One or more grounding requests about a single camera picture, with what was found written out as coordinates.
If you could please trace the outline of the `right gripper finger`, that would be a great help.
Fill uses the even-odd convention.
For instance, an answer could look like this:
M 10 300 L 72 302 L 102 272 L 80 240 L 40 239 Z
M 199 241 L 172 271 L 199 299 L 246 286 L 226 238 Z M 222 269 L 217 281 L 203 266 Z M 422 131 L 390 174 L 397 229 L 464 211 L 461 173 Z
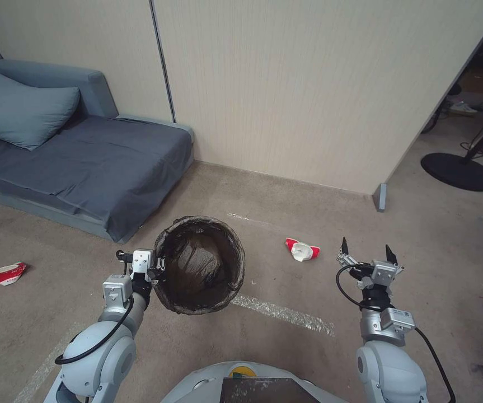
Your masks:
M 385 245 L 385 249 L 386 249 L 386 260 L 393 265 L 393 267 L 395 268 L 395 273 L 401 273 L 405 268 L 398 263 L 396 255 L 391 250 L 388 244 Z
M 345 269 L 347 271 L 351 269 L 358 269 L 359 262 L 357 262 L 353 257 L 349 254 L 348 243 L 345 237 L 342 239 L 342 243 L 339 249 L 339 253 L 336 256 L 336 259 L 340 265 L 341 269 Z

